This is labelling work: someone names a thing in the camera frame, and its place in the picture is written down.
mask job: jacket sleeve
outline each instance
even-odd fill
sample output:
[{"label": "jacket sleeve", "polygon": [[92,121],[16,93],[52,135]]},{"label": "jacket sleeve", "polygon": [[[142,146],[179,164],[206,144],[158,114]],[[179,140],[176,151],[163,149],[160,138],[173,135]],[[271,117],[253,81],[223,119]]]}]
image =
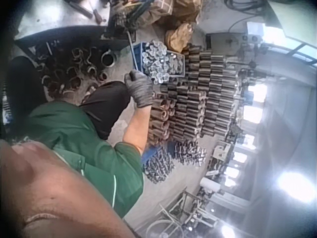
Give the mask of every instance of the jacket sleeve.
[{"label": "jacket sleeve", "polygon": [[99,154],[97,166],[115,176],[114,208],[124,216],[143,192],[143,172],[139,151],[128,143],[119,142],[114,148]]}]

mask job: ceiling light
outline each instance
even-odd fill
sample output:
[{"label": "ceiling light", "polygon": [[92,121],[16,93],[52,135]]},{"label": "ceiling light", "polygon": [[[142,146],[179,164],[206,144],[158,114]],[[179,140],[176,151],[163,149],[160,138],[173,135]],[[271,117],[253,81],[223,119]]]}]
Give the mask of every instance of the ceiling light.
[{"label": "ceiling light", "polygon": [[278,185],[290,196],[309,203],[316,196],[314,185],[299,173],[283,173],[278,179]]},{"label": "ceiling light", "polygon": [[221,233],[222,233],[224,238],[235,238],[236,237],[233,229],[229,226],[222,226]]}]

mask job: black pants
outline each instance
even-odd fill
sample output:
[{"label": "black pants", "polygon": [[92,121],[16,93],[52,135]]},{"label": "black pants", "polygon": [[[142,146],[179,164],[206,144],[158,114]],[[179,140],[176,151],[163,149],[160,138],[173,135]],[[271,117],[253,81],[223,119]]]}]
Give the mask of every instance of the black pants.
[{"label": "black pants", "polygon": [[[6,90],[16,124],[33,109],[47,102],[39,75],[26,57],[16,57],[10,62]],[[125,84],[113,81],[99,87],[80,108],[94,124],[100,139],[107,140],[114,123],[129,102],[130,96]]]}]

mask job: forearm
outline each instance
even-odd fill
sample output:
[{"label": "forearm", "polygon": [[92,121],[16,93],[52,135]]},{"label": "forearm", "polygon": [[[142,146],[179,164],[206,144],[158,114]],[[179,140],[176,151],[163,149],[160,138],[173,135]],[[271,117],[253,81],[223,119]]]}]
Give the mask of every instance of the forearm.
[{"label": "forearm", "polygon": [[148,138],[151,106],[137,108],[123,136],[123,142],[134,145],[143,154]]}]

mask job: gray work glove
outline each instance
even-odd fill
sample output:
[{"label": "gray work glove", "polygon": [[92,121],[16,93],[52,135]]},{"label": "gray work glove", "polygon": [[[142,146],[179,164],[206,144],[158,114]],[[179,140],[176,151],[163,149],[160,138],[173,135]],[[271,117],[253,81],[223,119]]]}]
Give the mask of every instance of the gray work glove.
[{"label": "gray work glove", "polygon": [[153,84],[149,77],[140,71],[132,70],[125,74],[124,82],[138,108],[152,105]]}]

